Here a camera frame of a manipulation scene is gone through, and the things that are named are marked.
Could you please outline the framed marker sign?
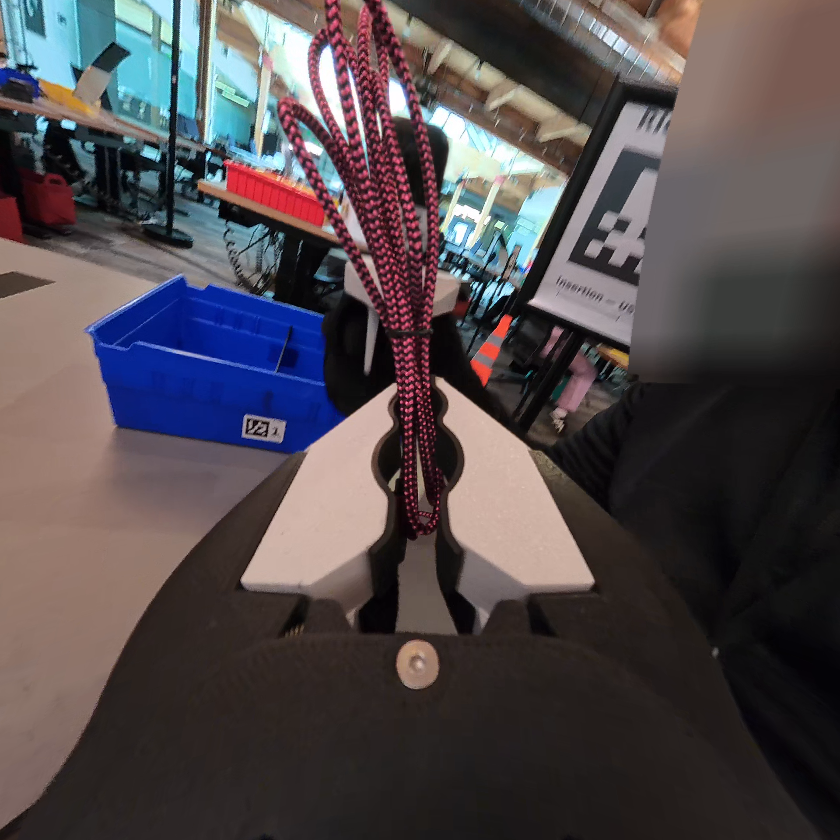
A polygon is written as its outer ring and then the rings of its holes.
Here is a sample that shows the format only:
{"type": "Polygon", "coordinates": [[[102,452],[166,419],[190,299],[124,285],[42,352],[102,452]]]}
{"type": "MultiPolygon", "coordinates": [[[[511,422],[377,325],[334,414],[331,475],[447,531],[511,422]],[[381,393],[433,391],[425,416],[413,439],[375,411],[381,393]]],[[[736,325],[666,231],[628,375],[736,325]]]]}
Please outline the framed marker sign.
{"type": "Polygon", "coordinates": [[[616,79],[521,289],[559,325],[628,350],[678,87],[616,79]]]}

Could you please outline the blue plastic bin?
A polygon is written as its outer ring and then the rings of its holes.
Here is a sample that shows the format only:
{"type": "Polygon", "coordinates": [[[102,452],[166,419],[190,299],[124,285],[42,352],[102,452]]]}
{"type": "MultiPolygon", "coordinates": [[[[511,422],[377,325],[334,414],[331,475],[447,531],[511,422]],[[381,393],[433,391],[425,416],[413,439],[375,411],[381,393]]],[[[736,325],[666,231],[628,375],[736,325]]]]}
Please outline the blue plastic bin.
{"type": "Polygon", "coordinates": [[[86,332],[118,427],[295,454],[343,420],[323,380],[322,321],[178,276],[86,332]]]}

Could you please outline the orange traffic cone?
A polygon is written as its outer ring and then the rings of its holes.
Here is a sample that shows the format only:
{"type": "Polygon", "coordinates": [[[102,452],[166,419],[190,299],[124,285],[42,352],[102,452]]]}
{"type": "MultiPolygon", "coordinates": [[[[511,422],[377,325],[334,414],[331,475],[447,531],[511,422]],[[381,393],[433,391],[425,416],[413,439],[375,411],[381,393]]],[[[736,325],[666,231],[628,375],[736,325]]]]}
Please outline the orange traffic cone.
{"type": "Polygon", "coordinates": [[[494,365],[497,362],[501,347],[508,336],[512,321],[513,317],[510,314],[504,314],[493,332],[472,357],[470,362],[471,369],[477,375],[483,387],[486,387],[490,381],[494,365]]]}

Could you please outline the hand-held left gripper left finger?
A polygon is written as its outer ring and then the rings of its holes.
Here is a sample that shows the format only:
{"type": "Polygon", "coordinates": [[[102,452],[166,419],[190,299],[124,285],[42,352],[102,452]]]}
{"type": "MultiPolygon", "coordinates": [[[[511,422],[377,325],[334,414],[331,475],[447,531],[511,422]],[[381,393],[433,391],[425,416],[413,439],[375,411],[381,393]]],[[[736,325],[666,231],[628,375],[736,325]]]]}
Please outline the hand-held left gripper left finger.
{"type": "Polygon", "coordinates": [[[306,450],[244,589],[333,600],[348,613],[393,588],[402,545],[396,408],[391,385],[306,450]]]}

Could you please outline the red canister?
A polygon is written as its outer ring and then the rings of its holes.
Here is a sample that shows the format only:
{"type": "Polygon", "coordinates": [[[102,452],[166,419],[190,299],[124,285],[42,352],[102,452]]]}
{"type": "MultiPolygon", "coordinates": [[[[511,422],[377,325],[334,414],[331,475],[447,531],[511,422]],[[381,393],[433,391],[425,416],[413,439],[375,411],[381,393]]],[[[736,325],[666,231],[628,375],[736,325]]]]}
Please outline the red canister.
{"type": "Polygon", "coordinates": [[[25,169],[17,172],[26,212],[33,222],[56,228],[76,225],[75,197],[61,175],[40,174],[25,169]]]}

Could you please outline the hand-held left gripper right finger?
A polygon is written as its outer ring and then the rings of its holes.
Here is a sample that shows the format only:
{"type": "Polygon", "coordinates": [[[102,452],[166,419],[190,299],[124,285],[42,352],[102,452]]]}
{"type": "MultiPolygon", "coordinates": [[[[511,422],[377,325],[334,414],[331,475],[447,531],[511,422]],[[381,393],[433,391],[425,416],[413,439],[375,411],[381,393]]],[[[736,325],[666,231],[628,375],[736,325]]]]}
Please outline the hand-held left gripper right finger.
{"type": "Polygon", "coordinates": [[[594,576],[531,449],[454,387],[437,391],[457,455],[438,530],[455,544],[455,591],[484,614],[499,602],[591,591],[594,576]]]}

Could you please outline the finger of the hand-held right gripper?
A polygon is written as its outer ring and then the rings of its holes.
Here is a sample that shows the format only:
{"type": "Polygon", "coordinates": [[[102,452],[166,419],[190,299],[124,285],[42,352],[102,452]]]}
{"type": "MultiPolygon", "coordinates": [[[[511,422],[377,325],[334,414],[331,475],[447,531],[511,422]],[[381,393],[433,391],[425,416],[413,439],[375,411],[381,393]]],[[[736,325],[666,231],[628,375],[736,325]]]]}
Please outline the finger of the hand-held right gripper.
{"type": "Polygon", "coordinates": [[[365,306],[366,326],[364,339],[363,371],[365,376],[371,374],[375,356],[377,333],[381,318],[375,308],[375,300],[364,285],[360,273],[353,262],[347,261],[344,268],[344,293],[365,306]]]}
{"type": "Polygon", "coordinates": [[[461,280],[451,273],[439,270],[434,284],[432,319],[454,310],[461,289],[461,280]]]}

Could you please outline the wooden work table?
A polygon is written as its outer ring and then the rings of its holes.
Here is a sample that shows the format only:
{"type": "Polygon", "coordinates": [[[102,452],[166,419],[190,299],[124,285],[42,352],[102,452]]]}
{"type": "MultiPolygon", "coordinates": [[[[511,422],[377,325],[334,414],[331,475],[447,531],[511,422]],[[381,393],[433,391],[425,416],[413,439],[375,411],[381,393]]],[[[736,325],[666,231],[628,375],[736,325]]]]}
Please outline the wooden work table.
{"type": "Polygon", "coordinates": [[[224,183],[201,180],[197,189],[217,202],[238,289],[316,313],[332,308],[343,286],[340,277],[322,268],[329,253],[339,249],[333,233],[232,193],[224,183]]]}

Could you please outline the long red plastic bin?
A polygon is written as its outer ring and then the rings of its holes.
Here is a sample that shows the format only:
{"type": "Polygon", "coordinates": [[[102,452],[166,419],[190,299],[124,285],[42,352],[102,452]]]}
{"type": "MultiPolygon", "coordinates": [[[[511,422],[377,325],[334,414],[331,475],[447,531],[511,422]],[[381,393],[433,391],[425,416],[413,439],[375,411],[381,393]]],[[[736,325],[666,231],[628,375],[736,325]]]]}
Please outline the long red plastic bin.
{"type": "Polygon", "coordinates": [[[326,214],[315,192],[274,171],[262,170],[236,161],[226,161],[225,181],[229,193],[292,216],[318,227],[326,214]]]}

